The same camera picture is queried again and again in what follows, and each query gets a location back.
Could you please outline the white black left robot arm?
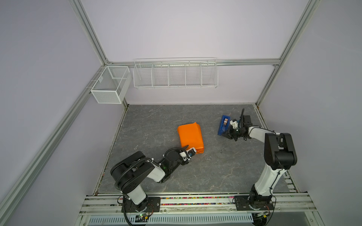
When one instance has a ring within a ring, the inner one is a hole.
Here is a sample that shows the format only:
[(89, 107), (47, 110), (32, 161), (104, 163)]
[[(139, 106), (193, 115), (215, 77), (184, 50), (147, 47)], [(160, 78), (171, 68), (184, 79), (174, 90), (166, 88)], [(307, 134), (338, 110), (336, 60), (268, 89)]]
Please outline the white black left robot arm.
[(137, 151), (114, 165), (110, 175), (115, 180), (114, 187), (134, 205), (141, 206), (148, 199), (141, 187), (146, 178), (164, 183), (179, 166), (187, 165), (195, 154), (195, 148), (174, 147), (167, 150), (157, 162)]

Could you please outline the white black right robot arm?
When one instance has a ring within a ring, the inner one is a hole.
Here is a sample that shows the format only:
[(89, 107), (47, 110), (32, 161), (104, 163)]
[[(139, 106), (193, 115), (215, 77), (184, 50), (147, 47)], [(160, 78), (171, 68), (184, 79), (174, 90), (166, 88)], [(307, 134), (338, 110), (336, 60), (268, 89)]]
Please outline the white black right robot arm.
[(251, 116), (241, 112), (239, 120), (223, 115), (218, 135), (238, 141), (256, 139), (264, 143), (265, 167), (259, 180), (252, 186), (245, 200), (253, 208), (261, 203), (270, 203), (273, 190), (281, 176), (298, 162), (292, 135), (278, 133), (260, 126), (254, 126)]

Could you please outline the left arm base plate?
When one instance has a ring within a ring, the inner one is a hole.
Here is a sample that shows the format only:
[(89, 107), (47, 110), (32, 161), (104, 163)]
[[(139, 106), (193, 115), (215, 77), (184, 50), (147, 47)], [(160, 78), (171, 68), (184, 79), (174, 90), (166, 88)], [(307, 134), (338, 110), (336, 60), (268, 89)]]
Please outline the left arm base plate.
[(127, 213), (141, 212), (159, 212), (161, 207), (161, 198), (147, 196), (140, 204), (135, 204), (132, 200), (123, 199), (123, 206)]

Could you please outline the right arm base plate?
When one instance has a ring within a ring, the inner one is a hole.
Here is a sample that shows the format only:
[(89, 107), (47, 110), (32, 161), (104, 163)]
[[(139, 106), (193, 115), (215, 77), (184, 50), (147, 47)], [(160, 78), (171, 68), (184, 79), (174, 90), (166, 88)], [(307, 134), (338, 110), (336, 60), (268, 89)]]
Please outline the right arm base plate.
[(235, 204), (238, 211), (272, 211), (274, 204), (272, 196), (249, 196), (237, 195), (233, 198), (232, 203)]

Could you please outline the orange wrapping paper sheet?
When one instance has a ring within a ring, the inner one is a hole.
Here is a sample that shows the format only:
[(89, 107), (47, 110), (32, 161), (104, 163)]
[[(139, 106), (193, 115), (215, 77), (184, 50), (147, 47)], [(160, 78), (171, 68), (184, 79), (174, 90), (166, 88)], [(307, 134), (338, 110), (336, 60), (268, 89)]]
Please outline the orange wrapping paper sheet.
[(181, 125), (178, 127), (177, 132), (182, 147), (195, 148), (197, 154), (204, 152), (204, 141), (199, 124), (195, 122)]

